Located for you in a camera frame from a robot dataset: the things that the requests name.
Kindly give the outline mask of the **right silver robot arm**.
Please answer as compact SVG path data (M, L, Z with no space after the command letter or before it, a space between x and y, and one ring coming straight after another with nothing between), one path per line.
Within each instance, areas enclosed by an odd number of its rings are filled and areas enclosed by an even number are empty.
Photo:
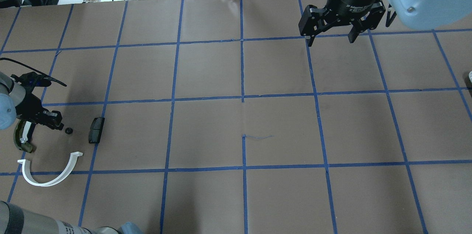
M398 18L413 30L429 30L466 17L471 7L471 0L327 0L322 8L307 5L298 28L312 46L320 33L350 26L348 39L353 43L363 32L376 29L385 14L386 27Z

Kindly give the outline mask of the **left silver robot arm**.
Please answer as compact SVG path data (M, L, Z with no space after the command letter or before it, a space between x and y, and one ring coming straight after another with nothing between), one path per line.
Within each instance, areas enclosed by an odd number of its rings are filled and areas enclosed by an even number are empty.
M21 76L1 73L0 80L1 129L9 128L16 119L40 124L52 130L62 130L60 111L49 111L34 93L36 87L49 87L52 82L65 86L57 79L42 73L29 72Z

